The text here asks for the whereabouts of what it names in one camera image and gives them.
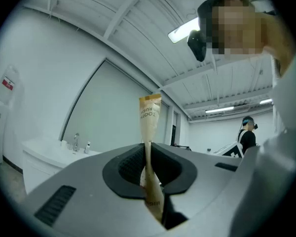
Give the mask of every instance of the soap dispenser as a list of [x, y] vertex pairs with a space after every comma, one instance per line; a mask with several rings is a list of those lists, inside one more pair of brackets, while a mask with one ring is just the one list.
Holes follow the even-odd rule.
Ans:
[[85, 154], [88, 154], [89, 151], [90, 151], [90, 141], [88, 141], [88, 144], [86, 145], [86, 147], [85, 147], [85, 149], [84, 149], [83, 152], [84, 152]]

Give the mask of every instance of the ceiling light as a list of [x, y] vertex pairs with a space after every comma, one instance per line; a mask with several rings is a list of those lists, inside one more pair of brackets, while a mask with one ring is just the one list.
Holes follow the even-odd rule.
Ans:
[[230, 107], [225, 107], [225, 108], [220, 108], [220, 109], [213, 109], [213, 110], [207, 110], [205, 111], [205, 113], [216, 113], [216, 112], [223, 112], [223, 111], [229, 111], [229, 110], [233, 110], [233, 106]]
[[192, 30], [199, 30], [198, 18], [194, 18], [185, 23], [184, 25], [179, 26], [171, 33], [169, 33], [168, 37], [173, 43], [177, 43], [178, 41], [188, 36]]
[[273, 100], [272, 99], [265, 99], [265, 100], [262, 100], [261, 102], [260, 102], [260, 104], [262, 105], [262, 104], [267, 104], [267, 103], [270, 103], [270, 102], [272, 102]]

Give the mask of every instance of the black shirt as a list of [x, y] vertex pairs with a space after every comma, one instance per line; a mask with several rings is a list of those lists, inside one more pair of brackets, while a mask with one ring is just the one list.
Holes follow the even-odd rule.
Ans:
[[[238, 139], [240, 134], [244, 131], [243, 129], [240, 130], [238, 134]], [[255, 147], [256, 146], [256, 136], [253, 132], [247, 131], [245, 134], [242, 136], [240, 144], [242, 145], [242, 152], [243, 154], [246, 152], [246, 150], [250, 147]]]

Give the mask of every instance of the white ceiling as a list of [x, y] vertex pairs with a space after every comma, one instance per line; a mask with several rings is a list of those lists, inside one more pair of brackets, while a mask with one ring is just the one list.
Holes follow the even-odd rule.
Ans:
[[[152, 79], [193, 120], [205, 110], [244, 106], [235, 112], [263, 112], [259, 106], [272, 87], [268, 55], [228, 61], [208, 51], [197, 61], [186, 38], [173, 44], [168, 33], [195, 18], [205, 0], [23, 0], [25, 7], [43, 11], [87, 31], [108, 44]], [[259, 11], [269, 3], [256, 3]], [[230, 118], [231, 114], [218, 114]]]

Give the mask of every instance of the white sink counter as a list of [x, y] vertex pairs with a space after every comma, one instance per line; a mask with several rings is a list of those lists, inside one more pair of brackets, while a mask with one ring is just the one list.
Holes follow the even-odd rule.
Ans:
[[82, 148], [75, 152], [62, 148], [60, 144], [60, 141], [47, 137], [22, 143], [23, 178], [27, 193], [74, 161], [100, 154], [91, 150], [85, 154]]

